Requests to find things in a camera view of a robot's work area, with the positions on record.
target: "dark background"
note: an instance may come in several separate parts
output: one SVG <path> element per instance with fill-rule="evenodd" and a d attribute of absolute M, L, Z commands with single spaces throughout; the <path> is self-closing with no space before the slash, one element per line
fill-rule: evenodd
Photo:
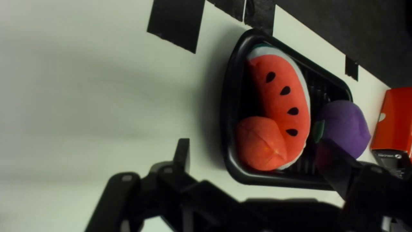
<path fill-rule="evenodd" d="M 240 20 L 243 0 L 209 0 Z M 389 87 L 412 85 L 410 2 L 248 0 L 244 22 L 271 34 L 274 4 Z"/>

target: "black seed pattern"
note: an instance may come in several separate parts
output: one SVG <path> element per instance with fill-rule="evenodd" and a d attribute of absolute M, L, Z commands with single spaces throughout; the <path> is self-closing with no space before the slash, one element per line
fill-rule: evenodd
<path fill-rule="evenodd" d="M 288 115 L 298 115 L 298 109 L 293 107 L 286 111 Z"/>
<path fill-rule="evenodd" d="M 290 93 L 290 88 L 289 87 L 284 87 L 280 92 L 280 96 L 285 96 Z"/>
<path fill-rule="evenodd" d="M 272 82 L 274 78 L 275 78 L 275 74 L 274 74 L 274 73 L 267 73 L 267 75 L 266 75 L 266 83 Z"/>
<path fill-rule="evenodd" d="M 297 136 L 297 131 L 295 129 L 286 129 L 285 132 L 290 137 L 295 137 Z"/>

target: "black container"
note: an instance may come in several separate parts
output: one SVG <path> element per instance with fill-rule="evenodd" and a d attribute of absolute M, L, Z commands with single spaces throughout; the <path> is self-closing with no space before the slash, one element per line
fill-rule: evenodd
<path fill-rule="evenodd" d="M 225 167 L 230 176 L 245 185 L 284 186 L 330 190 L 314 167 L 315 143 L 311 137 L 299 159 L 288 169 L 274 172 L 256 172 L 241 165 L 236 159 L 234 132 L 239 120 L 258 115 L 256 96 L 253 95 L 245 57 L 254 46 L 267 44 L 289 56 L 301 70 L 308 89 L 311 123 L 319 118 L 320 109 L 332 101 L 350 101 L 347 85 L 330 73 L 312 64 L 276 39 L 263 33 L 249 30 L 238 40 L 227 62 L 222 87 L 220 109 L 221 145 Z"/>

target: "red plush toy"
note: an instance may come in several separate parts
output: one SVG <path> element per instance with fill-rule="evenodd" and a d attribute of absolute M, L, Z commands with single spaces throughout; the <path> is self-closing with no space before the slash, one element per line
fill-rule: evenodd
<path fill-rule="evenodd" d="M 261 172 L 284 169 L 298 159 L 308 136 L 306 83 L 295 64 L 271 47 L 253 49 L 248 66 L 263 115 L 236 125 L 239 159 Z"/>

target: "purple plush toy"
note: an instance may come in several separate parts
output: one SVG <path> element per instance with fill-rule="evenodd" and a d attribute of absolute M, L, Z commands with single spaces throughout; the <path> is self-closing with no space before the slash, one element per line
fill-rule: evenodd
<path fill-rule="evenodd" d="M 330 140 L 351 158 L 357 159 L 370 134 L 360 109 L 346 101 L 325 105 L 320 114 L 320 140 Z"/>

